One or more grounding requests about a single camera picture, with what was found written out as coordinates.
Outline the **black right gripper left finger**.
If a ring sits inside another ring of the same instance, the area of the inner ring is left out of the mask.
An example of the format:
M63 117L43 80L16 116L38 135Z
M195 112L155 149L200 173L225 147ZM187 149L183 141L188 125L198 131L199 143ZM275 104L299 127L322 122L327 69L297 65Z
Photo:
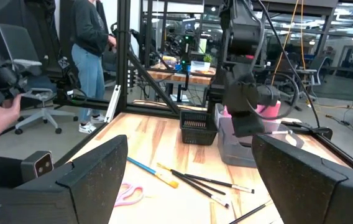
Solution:
M0 157L0 224L108 224L127 152L119 135L28 182L23 160Z

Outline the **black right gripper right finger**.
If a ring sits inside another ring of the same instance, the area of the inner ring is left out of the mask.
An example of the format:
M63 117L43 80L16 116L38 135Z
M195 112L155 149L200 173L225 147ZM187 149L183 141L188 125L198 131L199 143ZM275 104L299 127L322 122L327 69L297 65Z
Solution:
M284 224L353 224L353 169L261 134L252 154Z

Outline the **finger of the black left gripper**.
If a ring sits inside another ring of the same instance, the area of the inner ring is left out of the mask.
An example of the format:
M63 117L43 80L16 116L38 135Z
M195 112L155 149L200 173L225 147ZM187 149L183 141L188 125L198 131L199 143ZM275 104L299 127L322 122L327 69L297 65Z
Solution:
M247 132L249 135L255 135L258 133L263 133L265 127L261 118L253 115L249 117Z
M249 116L233 116L232 124L234 128L234 135L236 137L245 137L251 135Z

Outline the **dark pink paint bottle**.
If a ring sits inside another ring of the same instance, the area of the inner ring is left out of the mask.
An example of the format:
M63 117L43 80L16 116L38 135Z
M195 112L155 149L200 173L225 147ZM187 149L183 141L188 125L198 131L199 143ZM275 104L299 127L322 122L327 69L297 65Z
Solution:
M257 105L256 112L258 112L264 117L276 117L278 116L280 106L281 101L277 101L277 104L275 106Z

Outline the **smoky grey plastic bin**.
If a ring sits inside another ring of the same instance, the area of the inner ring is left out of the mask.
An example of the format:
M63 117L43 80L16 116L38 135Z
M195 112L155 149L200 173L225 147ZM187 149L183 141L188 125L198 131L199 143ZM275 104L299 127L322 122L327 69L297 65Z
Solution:
M281 121L264 121L265 132L290 131ZM219 118L218 121L218 149L223 163L230 166L256 168L256 163L252 155L252 136L237 138L234 135L232 119L228 117ZM304 141L293 132L288 134L271 134L271 137L281 141L291 143L302 148Z

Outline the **blue handled paintbrush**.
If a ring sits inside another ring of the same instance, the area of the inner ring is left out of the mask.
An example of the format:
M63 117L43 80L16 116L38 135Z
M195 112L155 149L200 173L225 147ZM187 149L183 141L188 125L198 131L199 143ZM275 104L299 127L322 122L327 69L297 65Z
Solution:
M170 178L168 178L167 176L162 175L161 173L157 172L156 170L140 163L139 161L132 159L130 157L127 158L127 160L129 162L131 162L133 165L140 167L141 169L145 170L146 172L148 172L149 174L156 176L156 178L158 178L159 180L161 180L162 182L166 183L167 185L171 186L172 188L176 189L179 186L179 183L177 181L174 181Z

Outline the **clear plastic bin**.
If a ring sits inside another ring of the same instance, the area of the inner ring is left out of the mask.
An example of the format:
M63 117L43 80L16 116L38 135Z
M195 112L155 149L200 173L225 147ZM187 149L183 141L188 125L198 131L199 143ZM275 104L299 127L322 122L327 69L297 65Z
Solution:
M217 103L215 105L214 120L216 124L219 124L219 120L221 118L228 118L222 115L223 109L224 109L224 106L222 104Z

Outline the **pink scissors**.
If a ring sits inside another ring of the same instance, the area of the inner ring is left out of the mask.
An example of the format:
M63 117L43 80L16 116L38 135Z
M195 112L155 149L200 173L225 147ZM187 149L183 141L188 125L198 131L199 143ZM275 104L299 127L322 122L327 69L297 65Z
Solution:
M143 197L144 189L142 186L124 182L121 184L114 206L132 205L141 201Z

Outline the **black mesh basket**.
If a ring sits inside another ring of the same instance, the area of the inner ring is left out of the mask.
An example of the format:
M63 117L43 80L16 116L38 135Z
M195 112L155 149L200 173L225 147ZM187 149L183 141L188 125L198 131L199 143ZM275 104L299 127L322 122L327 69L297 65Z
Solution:
M218 128L210 114L197 111L180 113L182 141L186 144L212 145Z

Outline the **white container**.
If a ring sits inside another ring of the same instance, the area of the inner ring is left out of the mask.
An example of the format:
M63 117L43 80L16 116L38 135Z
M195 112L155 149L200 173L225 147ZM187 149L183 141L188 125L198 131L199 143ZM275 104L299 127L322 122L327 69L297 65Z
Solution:
M191 61L190 72L208 72L211 64L209 62Z

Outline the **wooden work table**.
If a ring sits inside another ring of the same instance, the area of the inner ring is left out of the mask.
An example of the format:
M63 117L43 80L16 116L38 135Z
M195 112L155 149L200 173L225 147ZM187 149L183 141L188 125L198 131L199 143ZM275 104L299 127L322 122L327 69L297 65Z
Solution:
M180 72L168 70L162 63L151 66L147 69L148 74L155 80L186 82L186 75ZM188 77L189 84L209 85L213 76L216 74L216 69L211 67L204 73L191 73Z

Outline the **black device with green light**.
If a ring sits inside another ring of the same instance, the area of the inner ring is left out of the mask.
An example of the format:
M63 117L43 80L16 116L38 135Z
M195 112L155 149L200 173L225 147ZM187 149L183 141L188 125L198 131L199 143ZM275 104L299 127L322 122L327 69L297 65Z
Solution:
M62 77L57 81L57 98L64 105L82 106L84 99L76 97L74 90L79 89L78 79L75 77L71 65L66 57L60 57L58 64Z

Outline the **person's hand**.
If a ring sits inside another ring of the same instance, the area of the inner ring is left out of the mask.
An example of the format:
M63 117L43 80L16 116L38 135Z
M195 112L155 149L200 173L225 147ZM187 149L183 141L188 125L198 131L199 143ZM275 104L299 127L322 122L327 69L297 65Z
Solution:
M22 95L17 95L6 107L0 106L0 134L19 118L21 97Z

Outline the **person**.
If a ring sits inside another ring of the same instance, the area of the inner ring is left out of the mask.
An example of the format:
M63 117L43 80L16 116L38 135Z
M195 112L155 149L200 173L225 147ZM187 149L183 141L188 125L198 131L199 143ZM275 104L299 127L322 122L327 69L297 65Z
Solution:
M115 36L96 10L97 0L75 0L71 7L71 56L81 90L89 98L102 99L105 92L102 57L107 46L116 47Z

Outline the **white office chair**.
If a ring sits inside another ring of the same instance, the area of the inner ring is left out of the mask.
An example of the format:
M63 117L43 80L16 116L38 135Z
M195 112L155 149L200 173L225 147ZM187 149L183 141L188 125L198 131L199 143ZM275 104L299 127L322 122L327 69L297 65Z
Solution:
M33 103L40 108L21 113L21 118L15 125L15 134L23 133L22 127L41 119L44 123L51 123L57 134L62 132L53 116L70 116L74 121L78 119L72 112L49 108L46 103L51 102L57 96L56 84L42 71L42 62L35 50L28 30L24 27L9 24L0 24L0 34L7 48L13 69L17 72L30 72L27 75L27 86L22 99Z

